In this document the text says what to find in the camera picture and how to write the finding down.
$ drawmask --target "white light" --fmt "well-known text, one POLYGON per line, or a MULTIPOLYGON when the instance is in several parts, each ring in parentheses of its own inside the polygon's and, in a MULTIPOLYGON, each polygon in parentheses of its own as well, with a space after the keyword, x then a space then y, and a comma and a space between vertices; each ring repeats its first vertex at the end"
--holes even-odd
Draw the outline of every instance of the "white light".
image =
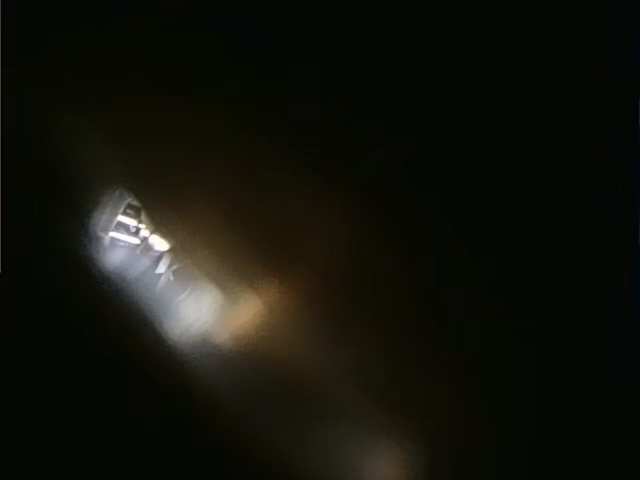
POLYGON ((138 221, 135 218, 126 217, 124 215, 118 215, 118 221, 131 225, 132 227, 136 227, 138 225, 138 221))
POLYGON ((132 237, 130 235, 125 235, 124 233, 109 232, 109 236, 110 237, 114 237, 114 238, 118 238, 120 240, 124 240, 125 242, 135 243, 136 245, 138 245, 140 243, 140 239, 139 238, 132 237))
POLYGON ((155 233, 149 237, 149 244, 159 252, 166 252, 167 250, 169 250, 169 248, 171 248, 169 242, 167 242, 160 235, 156 235, 155 233))

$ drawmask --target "bright light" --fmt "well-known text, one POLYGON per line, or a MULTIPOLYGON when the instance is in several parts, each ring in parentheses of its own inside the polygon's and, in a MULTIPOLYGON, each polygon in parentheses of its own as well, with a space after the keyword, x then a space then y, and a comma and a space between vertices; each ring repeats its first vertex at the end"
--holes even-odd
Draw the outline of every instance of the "bright light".
POLYGON ((124 240, 125 242, 134 243, 136 245, 140 243, 139 238, 132 237, 131 235, 125 235, 124 233, 109 232, 109 236, 119 240, 124 240))
POLYGON ((118 221, 131 225, 132 227, 138 226, 138 221, 135 218, 130 218, 125 215, 118 215, 118 221))
POLYGON ((169 242, 155 233, 149 237, 149 244, 159 252, 166 252, 167 250, 169 250, 169 248, 171 248, 169 242))

